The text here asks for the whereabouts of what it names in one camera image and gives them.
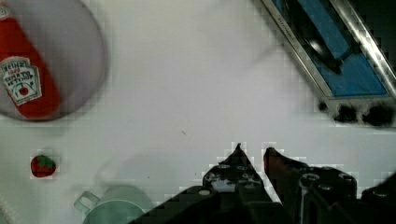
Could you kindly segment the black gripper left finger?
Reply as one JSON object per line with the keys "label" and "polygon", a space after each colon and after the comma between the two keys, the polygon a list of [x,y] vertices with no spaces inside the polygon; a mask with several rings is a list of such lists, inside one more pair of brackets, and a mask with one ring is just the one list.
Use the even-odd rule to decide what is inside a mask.
{"label": "black gripper left finger", "polygon": [[276,224],[279,205],[240,145],[189,187],[130,224]]}

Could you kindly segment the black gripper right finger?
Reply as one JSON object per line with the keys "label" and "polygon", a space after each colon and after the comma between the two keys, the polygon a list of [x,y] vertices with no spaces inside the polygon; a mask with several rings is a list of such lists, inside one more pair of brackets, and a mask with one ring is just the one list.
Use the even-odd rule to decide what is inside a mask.
{"label": "black gripper right finger", "polygon": [[315,167],[269,147],[264,172],[293,224],[396,224],[395,176],[358,192],[357,179]]}

